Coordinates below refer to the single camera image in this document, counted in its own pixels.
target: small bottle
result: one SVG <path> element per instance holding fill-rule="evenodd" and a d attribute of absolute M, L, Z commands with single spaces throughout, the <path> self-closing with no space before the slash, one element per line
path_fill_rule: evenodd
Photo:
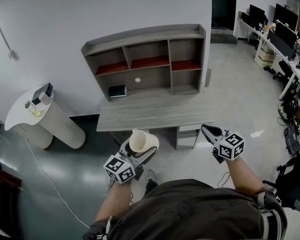
<path fill-rule="evenodd" d="M 36 118 L 41 116 L 40 111 L 29 100 L 24 103 L 24 107 L 29 110 Z"/>

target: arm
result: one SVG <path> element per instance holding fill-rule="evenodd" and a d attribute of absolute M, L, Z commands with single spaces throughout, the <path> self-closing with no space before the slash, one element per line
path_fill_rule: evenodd
<path fill-rule="evenodd" d="M 253 173 L 241 157 L 226 160 L 236 190 L 254 195 L 265 190 L 263 182 Z"/>
<path fill-rule="evenodd" d="M 131 180 L 124 184 L 114 182 L 110 192 L 103 201 L 94 222 L 108 219 L 110 216 L 117 216 L 129 208 L 131 196 Z"/>

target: white round table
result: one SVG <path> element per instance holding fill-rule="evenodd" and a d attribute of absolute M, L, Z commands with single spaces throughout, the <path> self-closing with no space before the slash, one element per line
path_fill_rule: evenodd
<path fill-rule="evenodd" d="M 25 103 L 32 100 L 39 88 L 31 89 L 17 99 L 6 117 L 4 129 L 15 130 L 41 149 L 49 148 L 54 136 L 73 149 L 81 148 L 86 141 L 86 134 L 54 102 L 54 92 L 48 105 L 42 102 L 35 105 L 41 116 L 35 117 L 25 108 Z"/>

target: shoe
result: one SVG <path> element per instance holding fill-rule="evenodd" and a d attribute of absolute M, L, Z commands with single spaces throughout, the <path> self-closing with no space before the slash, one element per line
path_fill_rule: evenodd
<path fill-rule="evenodd" d="M 156 181 L 156 174 L 153 170 L 148 170 L 147 171 L 147 175 L 145 177 L 145 182 L 148 183 L 148 182 L 155 182 Z"/>

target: black chair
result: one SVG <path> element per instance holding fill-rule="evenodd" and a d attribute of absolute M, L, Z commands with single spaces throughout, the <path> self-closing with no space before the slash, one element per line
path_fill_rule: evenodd
<path fill-rule="evenodd" d="M 294 166 L 292 171 L 285 174 L 286 168 L 291 166 Z M 279 198 L 282 207 L 300 212 L 300 154 L 279 166 L 277 170 L 280 173 L 275 183 L 267 180 L 262 182 L 276 188 L 275 196 Z"/>
<path fill-rule="evenodd" d="M 289 67 L 289 65 L 287 63 L 285 63 L 283 60 L 279 62 L 279 66 L 282 69 L 282 71 L 284 72 L 284 75 L 279 72 L 273 76 L 273 79 L 281 80 L 281 82 L 284 84 L 284 86 L 286 86 L 287 83 L 289 82 L 289 78 L 292 76 L 293 72 L 292 72 L 291 68 Z"/>

